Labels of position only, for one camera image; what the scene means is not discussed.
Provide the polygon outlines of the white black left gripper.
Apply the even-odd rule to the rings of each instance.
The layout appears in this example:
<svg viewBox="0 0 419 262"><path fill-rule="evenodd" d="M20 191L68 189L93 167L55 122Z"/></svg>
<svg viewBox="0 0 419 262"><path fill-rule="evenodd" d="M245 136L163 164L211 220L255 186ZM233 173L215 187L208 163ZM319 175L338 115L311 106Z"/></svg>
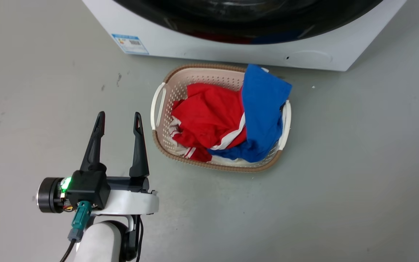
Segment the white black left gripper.
<svg viewBox="0 0 419 262"><path fill-rule="evenodd" d="M91 137L88 142L80 171L106 171L107 167L100 162L100 144L104 135L106 114L100 111L97 115ZM149 191L149 165L146 151L146 141L143 130L142 117L139 112L133 119L133 134L135 143L133 161L129 169L130 177L108 177L110 194L103 210L93 207L93 215L150 215L158 212L159 198L155 190ZM43 213L66 212L69 204L64 196L65 181L71 178L45 178L37 191L36 203Z"/></svg>

